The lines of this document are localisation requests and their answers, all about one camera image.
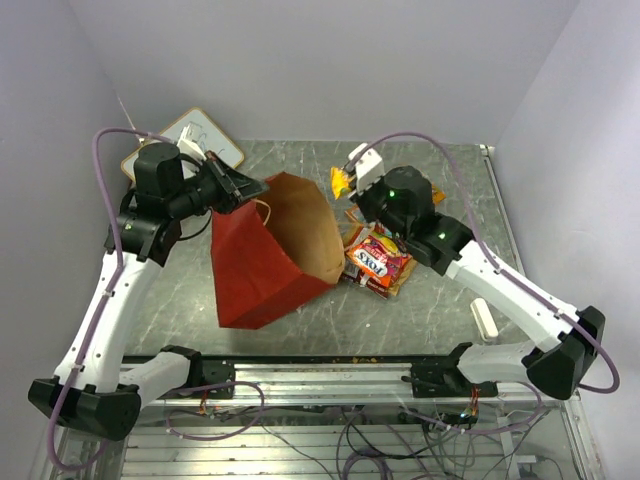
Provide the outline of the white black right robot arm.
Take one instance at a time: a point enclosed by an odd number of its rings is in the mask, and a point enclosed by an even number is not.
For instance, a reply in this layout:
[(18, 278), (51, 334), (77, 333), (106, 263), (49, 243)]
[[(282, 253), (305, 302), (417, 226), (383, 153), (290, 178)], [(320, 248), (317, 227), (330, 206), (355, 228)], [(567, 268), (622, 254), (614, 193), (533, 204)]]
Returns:
[(385, 170), (358, 162), (350, 181), (365, 219), (388, 229), (418, 263), (457, 281), (513, 321), (527, 341), (462, 347), (440, 373), (450, 394), (484, 382), (526, 382), (543, 394), (569, 399), (594, 360), (605, 317), (560, 301), (511, 268), (459, 220), (436, 212), (432, 185), (416, 168)]

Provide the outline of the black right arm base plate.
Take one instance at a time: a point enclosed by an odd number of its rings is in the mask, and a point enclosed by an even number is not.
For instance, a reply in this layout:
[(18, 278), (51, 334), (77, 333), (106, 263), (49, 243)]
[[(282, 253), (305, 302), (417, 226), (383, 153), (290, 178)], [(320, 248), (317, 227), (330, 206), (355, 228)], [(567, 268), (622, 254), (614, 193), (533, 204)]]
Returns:
[(495, 382), (473, 384), (457, 368), (457, 360), (448, 356), (418, 357), (410, 362), (409, 372), (401, 376), (408, 383), (415, 398), (468, 397), (477, 393), (480, 398), (498, 395)]

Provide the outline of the red paper bag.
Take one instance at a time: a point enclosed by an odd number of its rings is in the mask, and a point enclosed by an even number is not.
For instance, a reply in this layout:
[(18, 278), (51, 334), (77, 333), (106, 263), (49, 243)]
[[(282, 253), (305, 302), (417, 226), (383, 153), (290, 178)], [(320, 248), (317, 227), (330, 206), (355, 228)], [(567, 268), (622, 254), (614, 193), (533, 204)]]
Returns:
[(235, 212), (216, 213), (211, 261), (218, 325), (260, 329), (333, 288), (344, 270), (339, 227), (315, 182), (281, 172)]

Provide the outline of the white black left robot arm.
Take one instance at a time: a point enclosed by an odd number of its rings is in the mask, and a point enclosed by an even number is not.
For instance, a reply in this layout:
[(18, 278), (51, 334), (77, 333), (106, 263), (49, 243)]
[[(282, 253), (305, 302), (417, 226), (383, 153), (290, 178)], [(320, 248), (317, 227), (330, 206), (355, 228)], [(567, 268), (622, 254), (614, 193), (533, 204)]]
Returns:
[(214, 152), (158, 142), (133, 163), (135, 186), (121, 202), (105, 242), (101, 278), (71, 348), (50, 379), (36, 379), (29, 401), (54, 425), (103, 440), (126, 438), (149, 403), (172, 390), (203, 387), (200, 352), (169, 345), (122, 371), (137, 310), (179, 242), (181, 222), (230, 214), (268, 191), (266, 182), (226, 165)]

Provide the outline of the yellow chip bag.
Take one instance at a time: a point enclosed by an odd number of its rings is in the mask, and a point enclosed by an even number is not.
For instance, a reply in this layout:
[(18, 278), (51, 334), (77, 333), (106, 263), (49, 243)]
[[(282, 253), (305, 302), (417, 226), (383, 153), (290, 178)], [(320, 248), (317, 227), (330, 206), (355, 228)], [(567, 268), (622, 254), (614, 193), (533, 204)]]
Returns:
[[(344, 255), (345, 255), (345, 264), (346, 263), (352, 263), (346, 256), (345, 247), (349, 243), (350, 240), (355, 238), (355, 236), (357, 235), (359, 230), (362, 229), (362, 228), (374, 229), (376, 232), (383, 234), (378, 227), (371, 227), (371, 226), (358, 225), (358, 224), (352, 225), (342, 236), (343, 250), (344, 250)], [(399, 279), (394, 284), (392, 284), (390, 287), (388, 287), (389, 291), (390, 291), (390, 296), (389, 297), (394, 297), (399, 293), (400, 288), (409, 279), (409, 277), (413, 273), (413, 271), (416, 268), (416, 266), (417, 266), (417, 262), (410, 256), (410, 261), (407, 264), (407, 266), (405, 267), (405, 269), (402, 271)]]

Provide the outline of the orange chip bag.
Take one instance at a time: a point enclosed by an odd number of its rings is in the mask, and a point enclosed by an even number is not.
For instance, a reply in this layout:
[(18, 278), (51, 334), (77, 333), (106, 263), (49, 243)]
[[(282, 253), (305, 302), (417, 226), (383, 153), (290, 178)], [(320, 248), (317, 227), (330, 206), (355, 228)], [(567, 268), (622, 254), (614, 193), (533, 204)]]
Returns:
[[(434, 205), (439, 205), (443, 200), (446, 199), (445, 193), (438, 188), (435, 184), (432, 185), (432, 200)], [(345, 211), (345, 216), (352, 223), (364, 224), (366, 222), (362, 212), (359, 210), (357, 205), (351, 206), (349, 209)]]

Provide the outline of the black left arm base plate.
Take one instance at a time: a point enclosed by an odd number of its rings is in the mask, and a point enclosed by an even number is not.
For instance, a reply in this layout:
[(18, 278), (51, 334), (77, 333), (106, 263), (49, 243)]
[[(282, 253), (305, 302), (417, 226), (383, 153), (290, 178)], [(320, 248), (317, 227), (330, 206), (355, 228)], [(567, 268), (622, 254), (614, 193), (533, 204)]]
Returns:
[(236, 380), (233, 366), (225, 361), (203, 357), (199, 352), (191, 352), (189, 355), (169, 352), (170, 359), (184, 360), (186, 367), (180, 367), (178, 372), (185, 376), (179, 376), (180, 385), (174, 386), (160, 394), (157, 399), (169, 398), (195, 398), (206, 396), (215, 400), (229, 400), (235, 393), (232, 383)]

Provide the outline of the yellow chocolate candy pack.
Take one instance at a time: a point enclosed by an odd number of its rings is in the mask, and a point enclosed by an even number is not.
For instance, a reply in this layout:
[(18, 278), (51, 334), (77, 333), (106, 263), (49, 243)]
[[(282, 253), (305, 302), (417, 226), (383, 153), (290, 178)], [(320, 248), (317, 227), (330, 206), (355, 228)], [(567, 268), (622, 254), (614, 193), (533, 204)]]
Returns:
[(343, 168), (330, 169), (330, 187), (335, 200), (348, 198), (355, 189), (356, 175)]

